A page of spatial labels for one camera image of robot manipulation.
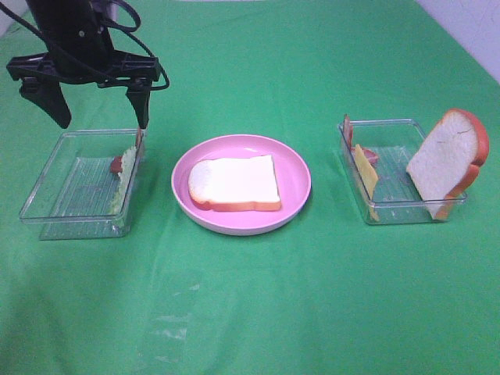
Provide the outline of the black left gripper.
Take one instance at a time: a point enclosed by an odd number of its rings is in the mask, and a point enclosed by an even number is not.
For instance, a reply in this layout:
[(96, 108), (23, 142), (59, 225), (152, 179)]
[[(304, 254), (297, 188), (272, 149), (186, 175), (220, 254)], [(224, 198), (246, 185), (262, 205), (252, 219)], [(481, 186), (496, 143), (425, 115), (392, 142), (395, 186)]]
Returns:
[(20, 95), (46, 112), (62, 129), (70, 125), (71, 113), (59, 82), (127, 87), (126, 97), (137, 117), (137, 125), (147, 128), (151, 83), (160, 77), (159, 59), (116, 50), (109, 31), (90, 33), (82, 29), (49, 34), (36, 30), (47, 51), (17, 56), (7, 63), (14, 80), (23, 80)]

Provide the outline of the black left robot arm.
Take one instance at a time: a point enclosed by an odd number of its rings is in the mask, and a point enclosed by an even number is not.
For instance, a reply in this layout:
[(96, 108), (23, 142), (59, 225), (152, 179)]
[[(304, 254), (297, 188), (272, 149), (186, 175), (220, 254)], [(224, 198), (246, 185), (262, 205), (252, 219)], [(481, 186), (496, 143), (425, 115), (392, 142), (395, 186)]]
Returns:
[(20, 95), (67, 128), (71, 113), (61, 84), (125, 87), (137, 124), (145, 129), (155, 82), (168, 76), (150, 50), (144, 55), (117, 50), (109, 34), (116, 29), (131, 37), (141, 25), (137, 12), (125, 1), (29, 1), (27, 5), (35, 25), (1, 7), (47, 48), (45, 53), (13, 57), (7, 64), (11, 78), (21, 83)]

